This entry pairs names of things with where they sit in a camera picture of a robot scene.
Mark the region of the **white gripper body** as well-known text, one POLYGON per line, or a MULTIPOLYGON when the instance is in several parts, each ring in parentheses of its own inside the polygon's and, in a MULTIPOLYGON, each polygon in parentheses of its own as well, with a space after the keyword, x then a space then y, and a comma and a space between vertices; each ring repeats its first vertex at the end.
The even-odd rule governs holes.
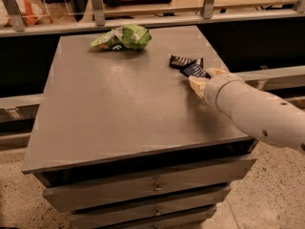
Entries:
POLYGON ((216 108, 216 100, 220 91, 229 83, 241 82, 244 80, 235 73, 223 73, 212 77, 204 88, 204 98, 207 104, 213 108, 216 108))

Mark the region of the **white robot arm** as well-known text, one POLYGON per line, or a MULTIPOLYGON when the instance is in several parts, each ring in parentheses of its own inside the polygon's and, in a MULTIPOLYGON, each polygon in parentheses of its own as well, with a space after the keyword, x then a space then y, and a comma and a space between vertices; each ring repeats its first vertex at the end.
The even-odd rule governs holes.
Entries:
POLYGON ((226 115, 246 135, 305 152, 305 114, 283 98, 247 84, 235 73, 209 68, 211 77, 191 75, 193 91, 226 115))

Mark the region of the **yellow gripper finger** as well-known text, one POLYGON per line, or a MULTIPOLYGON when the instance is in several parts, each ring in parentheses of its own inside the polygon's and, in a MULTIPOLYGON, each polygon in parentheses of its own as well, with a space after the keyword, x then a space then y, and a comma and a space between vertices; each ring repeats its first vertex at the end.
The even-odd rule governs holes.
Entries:
POLYGON ((220 74, 223 74, 223 73, 227 73, 228 71, 227 70, 224 70, 224 69, 218 69, 218 68, 208 68, 206 70, 207 74, 210 76, 210 77, 214 77, 216 75, 220 75, 220 74))
POLYGON ((189 83, 193 91, 196 93, 196 95, 200 98, 204 97, 204 89, 209 82, 209 79, 206 77, 196 77, 191 75, 189 77, 189 83))

